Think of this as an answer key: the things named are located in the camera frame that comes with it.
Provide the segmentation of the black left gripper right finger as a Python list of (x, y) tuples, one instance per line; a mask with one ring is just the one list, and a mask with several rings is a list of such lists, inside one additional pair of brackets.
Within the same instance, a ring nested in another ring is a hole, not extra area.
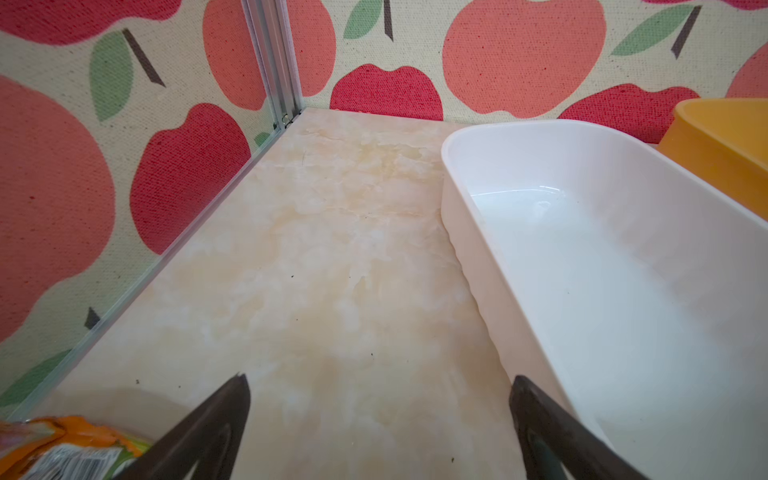
[(643, 479), (553, 398), (524, 375), (509, 396), (528, 479)]

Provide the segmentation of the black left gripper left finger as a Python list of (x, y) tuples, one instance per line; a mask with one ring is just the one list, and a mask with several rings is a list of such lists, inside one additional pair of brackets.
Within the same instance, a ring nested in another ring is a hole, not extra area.
[(228, 479), (238, 456), (251, 405), (247, 377), (225, 382), (119, 479)]

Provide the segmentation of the yellow plastic container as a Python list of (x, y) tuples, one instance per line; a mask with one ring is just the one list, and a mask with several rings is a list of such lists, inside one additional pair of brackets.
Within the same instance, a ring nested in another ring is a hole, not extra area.
[(658, 150), (766, 219), (767, 100), (690, 99), (673, 116)]

